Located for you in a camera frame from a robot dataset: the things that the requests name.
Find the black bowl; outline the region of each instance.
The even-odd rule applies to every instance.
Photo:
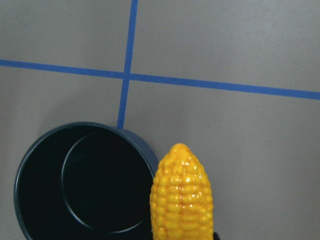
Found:
[[[28,240],[130,240],[151,233],[149,195],[158,160],[139,136],[74,122],[29,148],[14,184]]]

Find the gray floor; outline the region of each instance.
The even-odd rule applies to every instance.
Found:
[[[0,2],[0,59],[123,72],[130,0]],[[140,0],[131,72],[320,91],[320,1]],[[122,80],[0,66],[0,239],[25,239],[13,185],[28,147],[74,121],[117,125]],[[187,144],[222,240],[320,238],[320,101],[142,81],[124,127],[161,159]]]

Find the black pot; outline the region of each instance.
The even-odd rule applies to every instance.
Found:
[[[54,128],[17,171],[15,211],[28,240],[151,236],[149,195],[158,160],[139,136],[94,122]]]

